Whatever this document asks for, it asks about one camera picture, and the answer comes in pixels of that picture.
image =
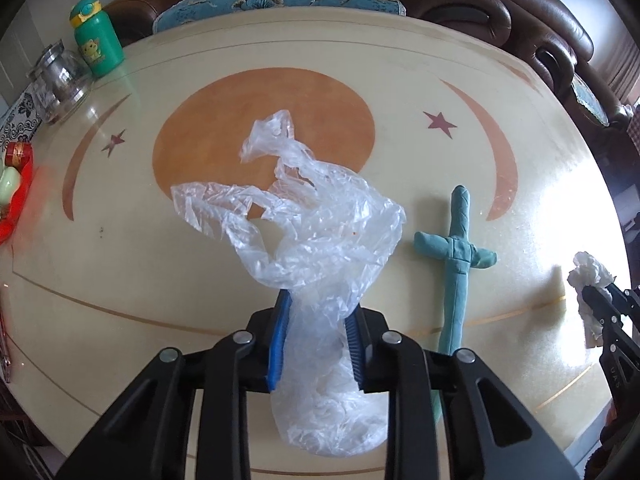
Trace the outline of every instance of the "orange crescent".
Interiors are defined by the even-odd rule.
[[[518,192],[518,167],[516,158],[513,156],[511,145],[504,135],[504,132],[477,101],[471,96],[465,94],[460,88],[453,86],[451,83],[441,81],[451,88],[465,102],[473,114],[478,118],[482,129],[486,133],[494,151],[495,159],[495,194],[494,202],[491,205],[489,214],[486,216],[487,221],[495,220],[504,215],[513,205],[513,200]]]
[[[66,217],[71,221],[74,220],[74,189],[76,188],[78,171],[80,171],[84,154],[89,148],[91,141],[94,140],[95,134],[98,133],[98,130],[104,124],[104,121],[106,121],[129,96],[130,94],[125,95],[94,121],[78,143],[74,154],[71,156],[69,165],[66,167],[65,179],[62,181],[62,209]]]

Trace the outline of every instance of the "green water bottle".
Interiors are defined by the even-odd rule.
[[[108,74],[122,63],[122,46],[99,0],[80,0],[71,9],[69,21],[76,30],[80,54],[96,77]]]

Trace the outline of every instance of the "yellow cartoon character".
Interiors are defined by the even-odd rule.
[[[89,40],[82,47],[82,56],[87,63],[95,63],[102,57],[100,52],[100,40]]]

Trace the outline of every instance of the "metal kettle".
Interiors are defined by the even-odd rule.
[[[40,117],[55,123],[71,113],[87,96],[93,76],[86,63],[65,50],[62,40],[49,45],[29,72],[33,103]]]

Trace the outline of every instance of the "orange circle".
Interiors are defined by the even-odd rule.
[[[318,160],[360,171],[369,158],[375,127],[356,92],[312,70],[261,68],[201,88],[164,122],[152,156],[158,186],[169,197],[185,182],[267,189],[276,157],[241,164],[239,153],[254,121],[278,110],[290,111],[296,139]]]

